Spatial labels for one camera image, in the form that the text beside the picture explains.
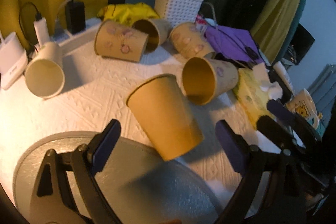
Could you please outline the white plastic basket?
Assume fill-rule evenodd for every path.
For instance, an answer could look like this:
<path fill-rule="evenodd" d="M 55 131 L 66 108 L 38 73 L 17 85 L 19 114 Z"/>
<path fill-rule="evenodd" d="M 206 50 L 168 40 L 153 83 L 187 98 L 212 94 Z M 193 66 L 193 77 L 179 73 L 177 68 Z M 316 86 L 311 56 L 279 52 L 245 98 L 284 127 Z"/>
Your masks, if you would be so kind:
<path fill-rule="evenodd" d="M 172 27 L 184 22 L 194 23 L 203 0 L 155 0 L 154 10 Z"/>

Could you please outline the white lace tablecloth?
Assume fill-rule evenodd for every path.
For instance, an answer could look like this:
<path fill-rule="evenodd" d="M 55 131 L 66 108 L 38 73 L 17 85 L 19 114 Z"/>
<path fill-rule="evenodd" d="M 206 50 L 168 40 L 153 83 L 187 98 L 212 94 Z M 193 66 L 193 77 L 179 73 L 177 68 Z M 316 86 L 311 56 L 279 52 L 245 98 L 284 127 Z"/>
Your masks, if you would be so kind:
<path fill-rule="evenodd" d="M 125 105 L 129 93 L 143 81 L 159 74 L 181 76 L 185 59 L 170 43 L 164 43 L 139 63 L 102 58 L 88 42 L 63 57 L 66 82 L 62 92 L 50 99 L 34 96 L 25 79 L 1 91 L 1 184 L 13 196 L 13 175 L 21 155 L 40 139 L 66 131 L 102 131 L 117 119 L 122 136 L 145 145 L 151 142 Z M 255 131 L 232 92 L 222 94 L 205 106 L 193 106 L 204 141 L 179 158 L 216 189 L 224 201 L 232 196 L 240 175 L 232 169 L 215 137 L 214 126 L 226 120 L 233 131 L 263 151 L 279 148 Z"/>

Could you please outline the round grey mat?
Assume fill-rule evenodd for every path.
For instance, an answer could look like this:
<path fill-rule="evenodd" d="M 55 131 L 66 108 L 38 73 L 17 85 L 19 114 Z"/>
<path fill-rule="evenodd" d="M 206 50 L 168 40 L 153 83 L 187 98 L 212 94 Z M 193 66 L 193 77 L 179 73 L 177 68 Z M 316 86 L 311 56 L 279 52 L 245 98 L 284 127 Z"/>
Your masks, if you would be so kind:
<path fill-rule="evenodd" d="M 13 196 L 24 217 L 30 214 L 34 182 L 45 153 L 73 151 L 90 142 L 92 131 L 68 131 L 45 137 L 18 160 Z M 154 148 L 120 137 L 96 181 L 123 223 L 213 223 L 223 207 L 205 181 L 176 160 L 163 161 Z"/>

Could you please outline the white phone charger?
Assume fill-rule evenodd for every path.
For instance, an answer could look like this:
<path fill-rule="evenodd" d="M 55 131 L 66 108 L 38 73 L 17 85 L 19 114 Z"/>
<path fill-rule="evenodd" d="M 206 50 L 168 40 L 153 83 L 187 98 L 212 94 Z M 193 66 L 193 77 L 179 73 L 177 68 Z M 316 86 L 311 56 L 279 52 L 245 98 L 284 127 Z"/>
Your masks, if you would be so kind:
<path fill-rule="evenodd" d="M 40 47 L 42 47 L 45 43 L 50 42 L 47 21 L 44 17 L 39 19 L 38 21 L 34 21 L 34 29 Z"/>

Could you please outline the purple cloth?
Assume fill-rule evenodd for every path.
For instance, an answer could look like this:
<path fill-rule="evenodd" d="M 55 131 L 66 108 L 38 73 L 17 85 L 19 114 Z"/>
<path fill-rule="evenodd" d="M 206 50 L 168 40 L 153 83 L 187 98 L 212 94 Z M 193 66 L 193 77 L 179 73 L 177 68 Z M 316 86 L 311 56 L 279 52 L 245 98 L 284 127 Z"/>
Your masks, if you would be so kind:
<path fill-rule="evenodd" d="M 264 62 L 248 30 L 209 25 L 205 38 L 217 53 L 222 53 L 226 58 L 254 64 Z"/>

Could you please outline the printed brown cup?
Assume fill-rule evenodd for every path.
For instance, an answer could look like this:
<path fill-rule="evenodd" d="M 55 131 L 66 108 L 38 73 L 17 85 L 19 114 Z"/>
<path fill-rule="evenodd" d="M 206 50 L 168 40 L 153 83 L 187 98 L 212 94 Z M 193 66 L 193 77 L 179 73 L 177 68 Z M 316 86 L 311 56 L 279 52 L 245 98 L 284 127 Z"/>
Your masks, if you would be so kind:
<path fill-rule="evenodd" d="M 202 106 L 232 90 L 238 84 L 239 73 L 229 62 L 192 57 L 183 67 L 181 80 L 187 99 Z"/>
<path fill-rule="evenodd" d="M 94 52 L 102 57 L 141 61 L 149 35 L 113 20 L 101 23 L 94 39 Z"/>
<path fill-rule="evenodd" d="M 205 57 L 213 59 L 215 51 L 196 25 L 191 22 L 181 23 L 170 32 L 169 41 L 176 51 L 186 59 Z"/>

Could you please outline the plain brown paper cup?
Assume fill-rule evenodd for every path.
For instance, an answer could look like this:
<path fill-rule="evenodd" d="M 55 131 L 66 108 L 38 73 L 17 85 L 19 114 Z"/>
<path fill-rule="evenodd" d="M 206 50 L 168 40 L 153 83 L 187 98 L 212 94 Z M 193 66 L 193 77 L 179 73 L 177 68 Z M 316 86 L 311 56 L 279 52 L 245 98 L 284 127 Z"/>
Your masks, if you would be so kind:
<path fill-rule="evenodd" d="M 173 74 L 160 74 L 136 87 L 126 105 L 159 155 L 170 161 L 203 141 L 189 102 Z"/>

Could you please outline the black power adapter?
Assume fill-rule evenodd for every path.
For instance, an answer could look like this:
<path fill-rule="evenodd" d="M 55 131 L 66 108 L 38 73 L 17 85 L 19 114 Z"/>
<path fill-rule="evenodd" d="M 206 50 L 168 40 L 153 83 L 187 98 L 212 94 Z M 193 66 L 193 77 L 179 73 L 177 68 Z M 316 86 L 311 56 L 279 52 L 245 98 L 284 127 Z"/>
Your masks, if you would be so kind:
<path fill-rule="evenodd" d="M 82 1 L 71 0 L 65 6 L 67 30 L 76 34 L 85 29 L 85 6 Z"/>

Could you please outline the printed brown cup right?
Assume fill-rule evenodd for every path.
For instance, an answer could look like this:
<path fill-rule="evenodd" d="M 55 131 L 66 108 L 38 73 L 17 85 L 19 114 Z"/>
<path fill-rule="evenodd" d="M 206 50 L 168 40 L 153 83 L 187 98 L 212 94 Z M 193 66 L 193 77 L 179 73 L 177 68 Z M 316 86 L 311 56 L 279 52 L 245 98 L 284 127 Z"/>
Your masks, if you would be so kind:
<path fill-rule="evenodd" d="M 176 51 L 186 59 L 205 57 L 213 59 L 215 51 L 196 25 L 191 22 L 181 23 L 170 32 L 169 41 Z"/>

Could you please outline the yellow tissue box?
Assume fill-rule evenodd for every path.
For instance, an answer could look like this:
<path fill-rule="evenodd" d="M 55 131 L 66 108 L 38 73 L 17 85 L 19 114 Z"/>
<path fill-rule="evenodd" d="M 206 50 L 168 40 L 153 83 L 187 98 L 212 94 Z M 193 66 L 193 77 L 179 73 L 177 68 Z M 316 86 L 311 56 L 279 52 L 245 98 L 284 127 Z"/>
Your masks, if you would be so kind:
<path fill-rule="evenodd" d="M 278 82 L 270 82 L 264 62 L 255 65 L 252 70 L 238 69 L 238 74 L 239 81 L 233 92 L 256 130 L 257 121 L 261 116 L 266 115 L 274 119 L 274 115 L 267 110 L 266 105 L 269 100 L 281 99 L 283 90 Z"/>

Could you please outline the printed brown cup left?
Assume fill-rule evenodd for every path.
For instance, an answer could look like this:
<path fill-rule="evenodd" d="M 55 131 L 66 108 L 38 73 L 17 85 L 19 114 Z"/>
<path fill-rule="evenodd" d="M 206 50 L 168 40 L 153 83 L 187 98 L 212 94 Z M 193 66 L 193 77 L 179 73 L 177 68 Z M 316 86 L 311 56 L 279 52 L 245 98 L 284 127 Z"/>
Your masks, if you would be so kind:
<path fill-rule="evenodd" d="M 94 39 L 94 52 L 102 57 L 141 61 L 149 35 L 113 20 L 101 23 Z"/>

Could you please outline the printed brown cup front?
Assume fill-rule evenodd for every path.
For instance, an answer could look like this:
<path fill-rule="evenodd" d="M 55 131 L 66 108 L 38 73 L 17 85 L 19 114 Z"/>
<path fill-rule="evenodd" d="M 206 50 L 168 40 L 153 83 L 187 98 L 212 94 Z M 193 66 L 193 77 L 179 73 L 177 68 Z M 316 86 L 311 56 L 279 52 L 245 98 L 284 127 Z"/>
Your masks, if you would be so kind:
<path fill-rule="evenodd" d="M 192 57 L 183 67 L 181 80 L 187 99 L 202 106 L 232 90 L 238 84 L 239 73 L 229 62 Z"/>

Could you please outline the white power strip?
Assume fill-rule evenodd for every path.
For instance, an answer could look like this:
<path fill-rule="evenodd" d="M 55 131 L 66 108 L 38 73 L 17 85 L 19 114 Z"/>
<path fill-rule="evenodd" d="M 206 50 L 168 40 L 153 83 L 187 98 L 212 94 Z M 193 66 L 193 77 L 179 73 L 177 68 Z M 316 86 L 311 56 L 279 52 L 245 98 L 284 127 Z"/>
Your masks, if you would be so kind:
<path fill-rule="evenodd" d="M 58 36 L 51 36 L 50 41 L 55 42 L 60 46 L 64 55 L 83 46 L 84 44 L 95 39 L 98 28 L 101 24 L 99 18 L 93 17 L 86 20 L 86 28 L 76 34 L 72 34 L 64 29 L 63 33 Z"/>

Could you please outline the winnie pooh mug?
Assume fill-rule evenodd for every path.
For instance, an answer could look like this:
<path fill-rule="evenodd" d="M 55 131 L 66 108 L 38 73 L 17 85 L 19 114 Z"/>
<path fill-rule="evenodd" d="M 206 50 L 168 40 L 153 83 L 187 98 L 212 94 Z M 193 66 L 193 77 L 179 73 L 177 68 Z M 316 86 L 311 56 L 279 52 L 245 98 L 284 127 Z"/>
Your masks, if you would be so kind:
<path fill-rule="evenodd" d="M 302 89 L 285 105 L 289 111 L 298 113 L 307 121 L 312 121 L 314 129 L 318 128 L 322 114 L 317 111 L 313 98 L 307 89 Z"/>

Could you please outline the white paper cup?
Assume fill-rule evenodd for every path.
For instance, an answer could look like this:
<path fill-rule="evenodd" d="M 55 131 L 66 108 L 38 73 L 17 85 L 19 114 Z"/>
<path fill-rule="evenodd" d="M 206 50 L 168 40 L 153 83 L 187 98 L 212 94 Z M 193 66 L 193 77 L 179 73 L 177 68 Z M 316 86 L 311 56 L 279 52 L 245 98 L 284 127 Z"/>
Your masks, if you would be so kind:
<path fill-rule="evenodd" d="M 45 43 L 25 70 L 26 86 L 43 99 L 57 96 L 65 85 L 63 53 L 55 42 Z"/>

